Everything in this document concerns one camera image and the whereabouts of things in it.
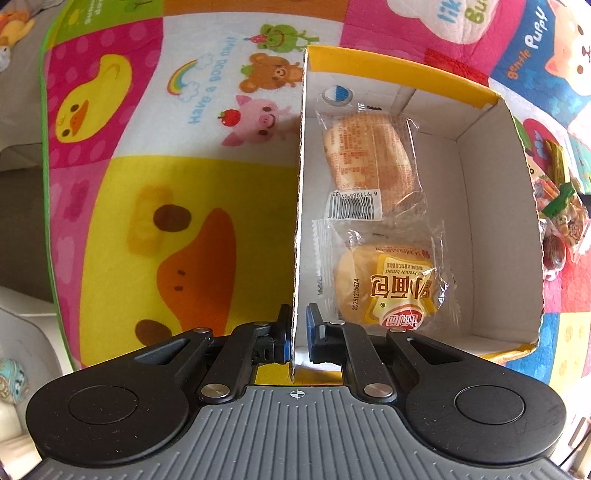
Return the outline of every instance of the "green mat border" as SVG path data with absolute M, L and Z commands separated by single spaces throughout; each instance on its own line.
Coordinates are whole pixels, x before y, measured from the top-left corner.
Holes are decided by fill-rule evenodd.
M 46 248 L 46 255 L 47 255 L 47 272 L 49 274 L 49 283 L 51 285 L 51 295 L 53 296 L 53 303 L 56 309 L 56 316 L 57 316 L 57 324 L 60 328 L 61 339 L 64 342 L 64 346 L 66 347 L 66 353 L 68 356 L 68 360 L 70 362 L 70 366 L 72 367 L 73 371 L 77 370 L 76 363 L 74 358 L 72 357 L 72 351 L 70 349 L 70 344 L 68 343 L 68 339 L 66 337 L 66 331 L 64 330 L 64 324 L 61 318 L 61 310 L 60 310 L 60 303 L 57 297 L 57 289 L 56 289 L 56 278 L 54 275 L 53 270 L 53 260 L 51 258 L 51 232 L 50 232 L 50 195 L 49 195 L 49 127 L 47 121 L 47 84 L 45 80 L 44 74 L 44 61 L 46 54 L 50 51 L 48 49 L 48 45 L 50 42 L 50 38 L 52 37 L 56 25 L 58 23 L 61 24 L 62 20 L 66 16 L 66 12 L 69 11 L 70 4 L 73 3 L 74 0 L 66 0 L 66 4 L 63 5 L 61 12 L 59 15 L 54 19 L 51 24 L 51 27 L 47 29 L 45 34 L 45 38 L 43 39 L 43 44 L 41 45 L 41 51 L 39 53 L 39 83 L 41 88 L 41 148 L 43 151 L 43 162 L 41 164 L 41 171 L 43 172 L 43 219 L 44 219 L 44 226 L 45 226 L 45 248 Z

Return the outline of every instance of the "apple illustration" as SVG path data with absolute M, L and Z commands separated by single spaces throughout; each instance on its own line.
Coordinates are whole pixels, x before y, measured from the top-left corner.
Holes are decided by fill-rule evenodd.
M 253 43 L 263 43 L 265 41 L 267 41 L 267 36 L 266 35 L 253 35 L 250 38 L 245 38 L 244 40 L 250 40 Z
M 240 121 L 240 112 L 236 109 L 230 108 L 220 113 L 218 118 L 222 119 L 222 124 L 226 127 L 234 127 Z

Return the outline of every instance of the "small figurine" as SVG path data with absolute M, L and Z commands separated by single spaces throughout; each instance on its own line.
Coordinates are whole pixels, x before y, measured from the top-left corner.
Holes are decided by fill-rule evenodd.
M 0 12 L 0 72 L 10 64 L 11 49 L 31 31 L 34 24 L 35 20 L 27 12 Z
M 0 400 L 17 405 L 24 400 L 27 390 L 22 365 L 10 358 L 0 358 Z

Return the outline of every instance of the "yellow label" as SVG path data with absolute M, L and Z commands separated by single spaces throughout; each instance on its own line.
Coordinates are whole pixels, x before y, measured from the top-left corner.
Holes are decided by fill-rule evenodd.
M 365 320 L 385 327 L 416 330 L 425 316 L 436 311 L 431 292 L 437 272 L 425 250 L 399 247 L 391 250 L 379 256 L 378 271 L 371 277 L 371 301 Z

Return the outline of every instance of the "rainbow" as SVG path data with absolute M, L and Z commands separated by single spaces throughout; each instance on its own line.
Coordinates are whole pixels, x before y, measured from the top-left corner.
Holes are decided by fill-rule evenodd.
M 185 73 L 187 73 L 189 70 L 191 70 L 195 64 L 197 63 L 197 60 L 191 60 L 190 62 L 186 63 L 185 65 L 183 65 L 182 67 L 178 68 L 173 75 L 170 77 L 170 80 L 168 81 L 168 92 L 171 95 L 180 95 L 181 91 L 183 90 L 184 87 L 184 83 L 182 82 L 182 78 L 183 75 Z

